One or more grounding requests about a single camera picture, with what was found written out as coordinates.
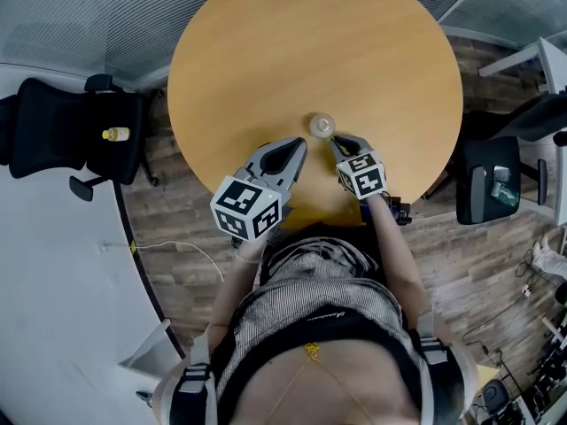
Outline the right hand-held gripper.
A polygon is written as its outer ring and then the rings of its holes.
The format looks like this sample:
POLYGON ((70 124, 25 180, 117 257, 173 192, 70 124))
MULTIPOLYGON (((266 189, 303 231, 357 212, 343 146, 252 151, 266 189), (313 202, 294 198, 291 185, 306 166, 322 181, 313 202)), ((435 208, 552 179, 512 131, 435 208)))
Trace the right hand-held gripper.
POLYGON ((384 165, 364 138, 335 135, 330 148, 340 183, 358 200, 386 191, 384 165), (346 159, 346 155, 358 156, 346 159))

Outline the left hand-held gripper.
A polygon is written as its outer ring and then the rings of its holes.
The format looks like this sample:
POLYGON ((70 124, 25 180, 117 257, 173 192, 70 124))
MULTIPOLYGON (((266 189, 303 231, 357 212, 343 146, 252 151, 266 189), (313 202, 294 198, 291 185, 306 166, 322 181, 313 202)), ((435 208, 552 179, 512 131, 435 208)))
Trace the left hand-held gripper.
POLYGON ((274 231, 286 217, 290 188, 306 157, 307 142, 302 137, 261 145, 214 193, 210 208, 217 228, 247 242, 274 231))

